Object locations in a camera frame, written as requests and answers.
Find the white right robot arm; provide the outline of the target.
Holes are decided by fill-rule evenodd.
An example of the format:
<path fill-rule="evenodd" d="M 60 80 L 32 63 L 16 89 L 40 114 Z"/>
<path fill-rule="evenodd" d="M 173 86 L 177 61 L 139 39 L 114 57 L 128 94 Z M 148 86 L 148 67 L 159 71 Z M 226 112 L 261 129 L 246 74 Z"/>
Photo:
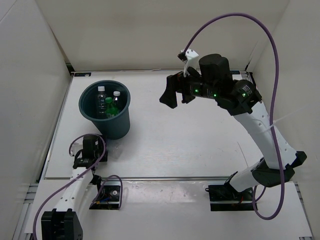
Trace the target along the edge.
<path fill-rule="evenodd" d="M 233 79 L 229 61 L 214 53 L 199 57 L 191 49 L 178 55 L 184 63 L 183 71 L 166 78 L 166 88 L 159 101 L 174 109 L 177 94 L 187 104 L 196 97 L 215 100 L 248 132 L 262 153 L 253 166 L 232 174 L 225 182 L 224 193 L 230 200 L 238 199 L 244 190 L 262 185 L 280 185 L 280 167 L 266 107 L 254 84 Z"/>

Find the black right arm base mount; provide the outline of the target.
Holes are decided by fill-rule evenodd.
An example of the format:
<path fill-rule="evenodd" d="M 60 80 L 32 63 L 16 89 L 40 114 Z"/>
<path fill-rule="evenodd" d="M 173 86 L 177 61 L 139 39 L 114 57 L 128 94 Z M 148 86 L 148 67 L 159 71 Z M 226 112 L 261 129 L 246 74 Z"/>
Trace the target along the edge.
<path fill-rule="evenodd" d="M 209 194 L 212 212 L 254 211 L 252 187 L 233 193 L 224 185 L 209 185 L 205 191 Z"/>

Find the green plastic soda bottle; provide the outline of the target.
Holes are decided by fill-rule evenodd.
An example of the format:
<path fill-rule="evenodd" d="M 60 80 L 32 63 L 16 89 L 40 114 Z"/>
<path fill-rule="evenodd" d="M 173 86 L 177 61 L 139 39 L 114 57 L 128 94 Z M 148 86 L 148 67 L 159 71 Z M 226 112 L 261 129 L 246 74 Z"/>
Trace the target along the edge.
<path fill-rule="evenodd" d="M 119 113 L 119 109 L 112 97 L 106 97 L 105 104 L 106 104 L 105 114 L 108 119 L 115 117 Z"/>

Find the clear bottle with blue label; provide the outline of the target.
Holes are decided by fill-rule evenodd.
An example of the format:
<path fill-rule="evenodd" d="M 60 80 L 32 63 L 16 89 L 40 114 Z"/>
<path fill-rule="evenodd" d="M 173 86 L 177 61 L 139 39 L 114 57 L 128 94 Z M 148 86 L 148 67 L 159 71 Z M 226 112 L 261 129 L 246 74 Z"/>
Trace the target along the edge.
<path fill-rule="evenodd" d="M 121 92 L 120 91 L 114 91 L 113 92 L 113 103 L 119 107 L 120 106 L 120 95 Z"/>

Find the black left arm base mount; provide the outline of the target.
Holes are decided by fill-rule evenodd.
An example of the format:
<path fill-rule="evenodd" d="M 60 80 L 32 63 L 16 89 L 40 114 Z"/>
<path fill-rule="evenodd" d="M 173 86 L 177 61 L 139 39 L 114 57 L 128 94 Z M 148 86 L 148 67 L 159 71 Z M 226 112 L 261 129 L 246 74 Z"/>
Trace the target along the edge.
<path fill-rule="evenodd" d="M 118 179 L 108 180 L 90 210 L 120 210 L 123 203 L 123 182 Z"/>

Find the clear unlabelled plastic bottle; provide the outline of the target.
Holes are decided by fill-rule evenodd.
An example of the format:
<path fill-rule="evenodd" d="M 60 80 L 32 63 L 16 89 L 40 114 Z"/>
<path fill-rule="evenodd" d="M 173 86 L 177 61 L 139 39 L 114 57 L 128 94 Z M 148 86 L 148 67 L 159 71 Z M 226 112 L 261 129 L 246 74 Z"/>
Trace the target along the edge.
<path fill-rule="evenodd" d="M 97 94 L 95 97 L 96 116 L 98 119 L 104 119 L 106 117 L 106 91 L 104 86 L 97 87 Z"/>

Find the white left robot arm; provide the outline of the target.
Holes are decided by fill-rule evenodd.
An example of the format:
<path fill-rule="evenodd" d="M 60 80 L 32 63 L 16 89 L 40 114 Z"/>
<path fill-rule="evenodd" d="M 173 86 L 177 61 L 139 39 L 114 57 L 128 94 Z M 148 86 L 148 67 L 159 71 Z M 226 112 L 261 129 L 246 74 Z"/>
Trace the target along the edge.
<path fill-rule="evenodd" d="M 82 139 L 82 148 L 74 153 L 68 183 L 52 193 L 36 212 L 32 227 L 34 234 L 43 207 L 58 193 L 62 193 L 53 209 L 44 211 L 41 216 L 43 240 L 82 240 L 81 216 L 86 214 L 93 200 L 100 200 L 105 194 L 101 178 L 95 175 L 95 171 L 98 163 L 108 158 L 106 141 L 99 134 L 84 134 L 79 139 Z"/>

